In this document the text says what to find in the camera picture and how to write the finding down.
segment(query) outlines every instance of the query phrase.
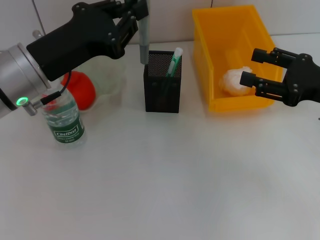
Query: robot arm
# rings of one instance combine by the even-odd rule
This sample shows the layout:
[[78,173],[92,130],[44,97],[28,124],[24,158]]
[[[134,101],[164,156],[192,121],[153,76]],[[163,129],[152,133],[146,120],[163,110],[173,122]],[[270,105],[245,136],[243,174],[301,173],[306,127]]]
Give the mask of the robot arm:
[[287,69],[283,82],[243,72],[240,84],[250,88],[255,86],[256,96],[281,101],[291,107],[304,100],[320,103],[320,80],[317,79],[320,76],[320,67],[313,62],[310,55],[295,54],[279,48],[267,53],[256,48],[251,60]]
[[[146,0],[115,0],[72,7],[65,25],[29,44],[0,53],[0,118],[17,109],[21,97],[32,100],[54,81],[96,56],[119,59],[149,15]],[[121,18],[115,25],[113,19]]]

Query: marker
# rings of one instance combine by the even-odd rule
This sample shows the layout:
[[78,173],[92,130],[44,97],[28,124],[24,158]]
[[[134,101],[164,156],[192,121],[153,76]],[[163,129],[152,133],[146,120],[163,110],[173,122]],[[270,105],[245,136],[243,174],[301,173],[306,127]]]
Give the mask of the marker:
[[184,50],[180,47],[177,47],[174,51],[174,54],[172,56],[168,72],[166,73],[166,77],[173,77],[177,71],[177,67],[180,61],[180,58],[182,54],[184,53]]
[[[150,0],[146,0],[148,6],[148,11],[150,13]],[[146,16],[142,18],[139,22],[139,48],[140,48],[140,62],[144,65],[149,63],[149,44],[150,44],[150,34],[149,34],[149,24],[150,17]]]

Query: yellow bin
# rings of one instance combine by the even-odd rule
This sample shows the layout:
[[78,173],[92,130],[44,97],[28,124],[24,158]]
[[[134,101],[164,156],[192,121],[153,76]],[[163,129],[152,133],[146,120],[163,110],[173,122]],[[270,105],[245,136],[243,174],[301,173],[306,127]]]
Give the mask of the yellow bin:
[[230,69],[248,66],[258,77],[282,81],[282,68],[251,61],[255,48],[275,48],[253,5],[194,9],[194,62],[204,98],[211,112],[264,108],[273,100],[249,95],[231,96],[219,88]]

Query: pen holder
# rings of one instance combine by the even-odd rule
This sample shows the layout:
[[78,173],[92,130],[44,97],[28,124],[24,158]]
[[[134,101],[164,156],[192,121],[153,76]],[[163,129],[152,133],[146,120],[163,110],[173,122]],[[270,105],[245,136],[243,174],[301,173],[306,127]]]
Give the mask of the pen holder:
[[166,77],[173,51],[149,51],[144,66],[144,100],[146,112],[179,113],[182,57],[173,77]]

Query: green label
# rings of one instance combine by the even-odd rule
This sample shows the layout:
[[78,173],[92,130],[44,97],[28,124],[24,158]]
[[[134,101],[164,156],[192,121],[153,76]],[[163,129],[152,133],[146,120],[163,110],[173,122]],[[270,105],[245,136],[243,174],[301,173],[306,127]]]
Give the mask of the green label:
[[78,115],[77,119],[67,126],[49,126],[55,140],[63,144],[77,141],[85,132],[85,127]]

